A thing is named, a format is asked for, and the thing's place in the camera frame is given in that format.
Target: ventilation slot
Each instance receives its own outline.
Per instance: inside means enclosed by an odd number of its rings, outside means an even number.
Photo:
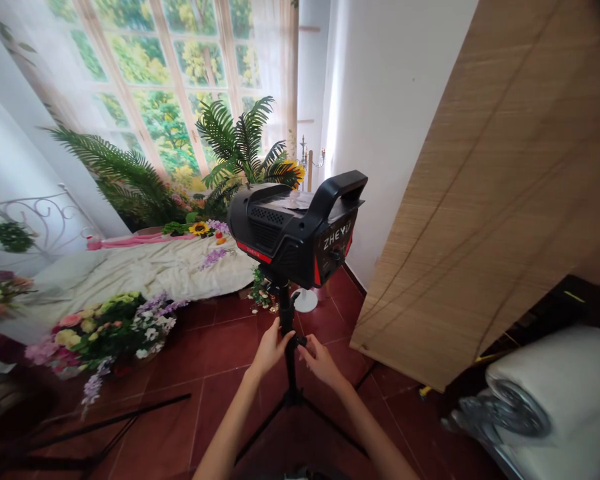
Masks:
[[[260,222],[251,222],[251,226],[253,227],[256,244],[266,250],[272,250],[280,233],[280,228]]]
[[[282,214],[270,210],[264,210],[258,207],[251,209],[250,216],[251,218],[266,220],[270,223],[275,223],[276,225],[282,225],[285,222],[285,218],[282,216]]]

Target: white fabric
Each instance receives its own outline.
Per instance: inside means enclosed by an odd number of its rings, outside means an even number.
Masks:
[[[119,293],[140,291],[149,299],[166,291],[176,301],[193,301],[224,295],[252,282],[257,262],[238,250],[230,237],[222,246],[234,255],[228,253],[210,268],[199,270],[207,254],[218,248],[216,241],[210,237],[106,250],[104,262],[65,292],[70,300],[23,306],[14,318],[0,321],[0,333],[31,345],[60,318]],[[72,270],[73,259],[64,257],[52,268]],[[84,256],[79,263],[84,264]]]
[[[23,298],[24,305],[40,305],[60,300],[71,300],[72,289],[84,282],[85,278],[104,260],[106,250],[80,251],[64,257],[42,270],[34,280],[35,292]]]
[[[275,100],[273,114],[264,128],[267,151],[287,139],[289,158],[295,160],[298,97],[298,10],[290,1],[251,0],[263,95]]]
[[[548,444],[566,445],[600,416],[600,329],[577,326],[525,346],[490,365],[487,383],[516,383],[551,420]]]

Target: pink fabric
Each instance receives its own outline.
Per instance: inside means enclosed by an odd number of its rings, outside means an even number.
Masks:
[[[145,243],[161,243],[172,240],[191,240],[196,238],[196,235],[182,235],[180,237],[163,237],[162,233],[154,233],[153,235],[138,235],[124,240],[113,240],[102,242],[102,248],[124,248],[135,247]]]

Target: sheer curtain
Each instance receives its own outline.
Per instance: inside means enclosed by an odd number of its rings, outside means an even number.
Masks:
[[[273,115],[263,134],[270,148],[287,140],[296,159],[298,112],[298,9],[291,0],[251,0],[253,29],[264,95],[275,99]]]
[[[0,19],[8,22],[18,44],[35,50],[35,55],[23,52],[31,63],[22,57],[16,59],[27,70],[27,79],[38,96],[52,105],[53,113],[64,126],[126,147],[109,133],[115,128],[114,120],[94,100],[93,82],[85,72],[70,32],[58,28],[45,0],[0,0]]]

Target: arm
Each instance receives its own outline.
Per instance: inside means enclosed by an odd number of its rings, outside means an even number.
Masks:
[[[302,346],[298,347],[302,359],[307,362],[307,366],[316,377],[336,392],[382,479],[417,480],[418,476],[400,450],[378,425],[353,386],[335,366],[327,348],[313,335],[307,336],[307,347],[309,350]]]
[[[193,480],[228,479],[233,470],[235,456],[238,452],[240,434],[245,426],[247,415],[253,403],[260,380],[272,366],[280,360],[285,347],[295,332],[290,331],[277,343],[280,318],[265,332],[260,340],[258,352],[251,366],[246,370],[238,392],[236,392],[225,417],[213,436],[200,466],[193,475]]]

